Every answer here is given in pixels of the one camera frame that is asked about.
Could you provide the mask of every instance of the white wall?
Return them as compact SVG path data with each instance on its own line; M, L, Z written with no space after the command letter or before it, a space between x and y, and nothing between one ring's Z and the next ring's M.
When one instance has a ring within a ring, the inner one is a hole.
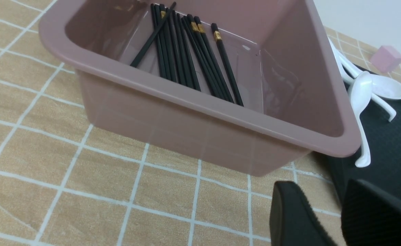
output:
M322 23L379 48L401 53L401 0L314 0Z

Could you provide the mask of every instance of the black object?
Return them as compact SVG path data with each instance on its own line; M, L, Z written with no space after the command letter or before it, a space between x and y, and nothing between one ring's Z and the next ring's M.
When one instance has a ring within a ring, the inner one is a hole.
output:
M401 246L401 200L369 182L348 182L341 222L349 246ZM291 181L275 182L269 224L272 246L336 245Z
M368 167L355 166L360 150L347 158L325 156L341 203L350 179L366 180L401 200L401 100L387 103L396 110L391 122L388 122L387 113L373 101L360 115L371 151L372 162Z
M155 16L157 19L157 22L161 22L162 20L162 14L159 8L159 5L155 5ZM169 45L166 42L166 37L165 37L165 33L163 31L160 31L158 33L159 36L159 40L161 42L161 50L162 50L162 56L164 58L164 68L165 68L165 78L168 80L172 80L172 77L170 76L170 62L169 62L169 58L171 58L168 54L168 50L169 50Z
M172 15L174 19L174 29L176 30L177 45L179 48L179 59L181 60L182 63L182 69L184 75L184 80L182 81L182 84L187 86L188 84L192 84L192 82L191 82L190 70L188 68L187 56L185 54L185 47L183 41L184 30L183 27L181 26L180 16L177 16L175 11L173 11Z
M152 16L153 28L156 29L156 27L158 26L158 21L156 19L155 5L153 3L150 5L150 13ZM161 76L161 78L166 78L165 67L164 67L164 57L162 55L161 41L160 41L159 35L156 37L155 43L156 43L156 50L158 51L159 76Z
M165 10L165 5L160 4L159 5L159 11L161 13L161 18L163 18L166 15L166 10ZM166 53L167 53L167 60L168 60L168 67L169 67L169 72L170 74L167 75L169 77L169 80L173 82L177 82L176 79L176 72L174 71L174 59L173 59L173 47L172 47L172 37L170 35L170 21L167 21L164 24L164 30L161 32L164 35L165 38L165 47L166 47Z
M181 20L181 16L180 14L177 14L176 16L176 22L177 25L179 26L180 32L181 32L181 50L183 50L183 52L181 53L181 56L183 56L183 66L184 66L184 72L185 72L185 79L187 80L187 86L190 88L194 88L194 83L193 83L193 72L195 73L195 71L192 71L189 65L189 58L191 57L190 54L190 50L188 49L188 45L187 45L187 39L185 37L185 33L184 33L184 27L182 24L182 20Z
M211 75L213 76L214 80L216 81L216 86L221 91L221 94L224 96L223 99L226 101L233 102L232 98L229 98L227 96L227 93L225 91L223 83L220 80L220 76L219 76L220 71L217 71L217 68L215 67L215 65L213 63L211 54L208 52L208 50L206 48L206 44L203 41L202 36L200 35L200 31L199 31L199 28L198 28L196 22L194 21L194 17L192 15L188 14L186 17L186 20L188 20L188 22L187 22L188 27L190 27L190 29L192 31L194 39L196 40L196 44L199 48L199 51L204 55L206 65L210 68L210 70L212 72Z
M272 246L335 246L304 192L291 181L275 182L270 210Z
M223 40L221 38L219 28L216 23L211 24L211 30L213 31L214 40L216 41L217 48L220 53L220 57L222 58L223 65L225 67L226 74L229 79L229 84L233 91L233 96L238 105L244 106L243 101L241 99L240 91L238 90L237 82L235 81L235 77L233 76L232 67L230 66L229 58L226 53L225 45L223 44Z
M179 84L186 85L183 65L181 62L180 54L179 54L180 53L179 39L177 38L176 33L173 30L173 27L174 27L174 29L176 29L176 24L177 24L175 21L175 18L174 18L174 11L170 12L169 9L166 9L166 12L168 12L170 15L169 29L170 29L170 34L172 36L173 56L174 56L174 60L176 61L177 82Z
M210 42L208 41L208 37L206 36L205 29L203 28L202 22L200 21L200 18L198 16L194 16L194 22L197 24L197 28L199 30L200 36L203 39L203 42L205 43L206 50L208 52L208 55L211 57L211 60L213 61L213 67L217 71L217 74L219 76L219 83L221 83L221 87L226 94L226 97L230 99L230 101L233 103L232 96L230 95L229 89L227 87L225 78L223 77L222 71L220 70L220 66L217 62L216 56L214 55L213 50L211 49Z
M349 246L401 245L401 200L369 182L351 179L342 231Z
M223 99L224 100L224 96L221 93L221 91L219 90L216 81L213 78L212 75L212 71L210 69L210 67L207 65L206 63L206 58L204 56L204 54L200 51L198 44L196 42L196 39L194 38L194 32L193 30L188 26L189 20L186 17L182 18L182 24L183 27L185 28L185 31L187 33L188 39L191 42L191 47L194 50L194 53L197 57L197 60L200 63L200 67L202 69L203 75L205 76L206 79L206 83L211 91L211 94L217 98Z
M176 2L173 2L172 5L170 6L170 12L174 9L176 6ZM158 26L155 28L153 33L150 35L149 39L147 39L146 43L142 46L142 48L139 50L138 54L135 56L133 61L130 63L130 66L132 67L137 67L143 57L146 55L147 50L150 48L150 45L152 45L153 41L155 40L156 36L158 33L161 31L161 28L164 26L166 20L169 18L169 13L167 13L162 20L159 22Z
M177 18L179 20L180 25L183 25L182 24L183 20L180 19L179 16ZM185 53L187 56L188 68L190 70L192 83L193 83L194 89L200 91L199 80L197 78L196 69L194 68L193 58L191 57L191 51L190 51L190 48L188 47L188 42L187 42L187 39L185 38L184 31L182 31L182 33L183 33L182 36L183 36L183 41L184 41L184 48L185 48Z

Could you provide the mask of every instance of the spoon handle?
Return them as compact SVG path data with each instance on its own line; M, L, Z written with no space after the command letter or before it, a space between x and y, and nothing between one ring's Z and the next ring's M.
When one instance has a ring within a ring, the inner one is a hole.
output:
M371 164L371 151L369 150L369 144L367 143L366 134L364 133L363 125L360 121L360 115L355 114L355 118L358 123L358 128L361 134L361 156L355 161L356 167L367 167Z

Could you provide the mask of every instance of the gold chopstick band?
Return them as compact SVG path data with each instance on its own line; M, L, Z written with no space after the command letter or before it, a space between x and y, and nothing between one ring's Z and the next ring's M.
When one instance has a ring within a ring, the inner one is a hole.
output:
M191 28L193 28L193 31L199 31L195 22L191 22Z
M220 36L219 31L214 32L214 40L217 42L217 40L222 40L222 37Z
M205 30L203 29L202 24L197 24L197 26L199 27L200 33L205 33Z

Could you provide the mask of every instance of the black tray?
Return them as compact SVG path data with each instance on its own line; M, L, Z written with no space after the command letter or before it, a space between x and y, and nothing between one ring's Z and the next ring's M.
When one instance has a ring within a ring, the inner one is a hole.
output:
M355 166L360 150L347 158L325 156L341 203L349 179L364 179L401 199L401 100L386 102L397 112L392 122L388 122L388 114L373 101L360 115L371 150L368 167Z

